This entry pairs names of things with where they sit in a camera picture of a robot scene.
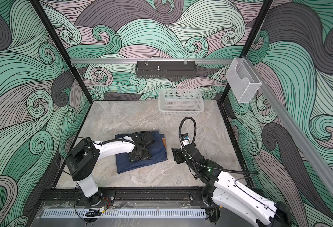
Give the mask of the dark blue denim trousers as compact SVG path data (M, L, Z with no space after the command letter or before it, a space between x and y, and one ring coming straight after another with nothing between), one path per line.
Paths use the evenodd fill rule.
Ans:
M130 153L115 155L118 174L167 160L165 136L159 131L139 131L128 137L137 145Z

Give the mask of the white perforated plastic basket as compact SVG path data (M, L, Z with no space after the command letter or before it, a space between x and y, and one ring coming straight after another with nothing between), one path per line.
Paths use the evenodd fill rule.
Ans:
M165 116L197 116L204 111L202 94L197 89L161 89L158 107Z

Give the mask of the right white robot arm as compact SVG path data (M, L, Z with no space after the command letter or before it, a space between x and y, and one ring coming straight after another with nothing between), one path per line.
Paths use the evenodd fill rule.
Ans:
M273 202L240 183L222 166L205 159L194 144L173 148L176 163L188 165L195 179L205 183L201 199L207 206L223 207L240 216L254 227L290 227L290 208L283 202Z

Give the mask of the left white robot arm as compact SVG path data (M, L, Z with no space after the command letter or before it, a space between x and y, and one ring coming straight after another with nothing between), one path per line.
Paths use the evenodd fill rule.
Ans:
M102 200L102 193L94 178L95 168L108 157L125 155L131 163L151 158L150 148L155 140L150 132L137 132L119 139L94 141L83 137L66 155L65 163L72 180L82 192L87 206L95 206Z

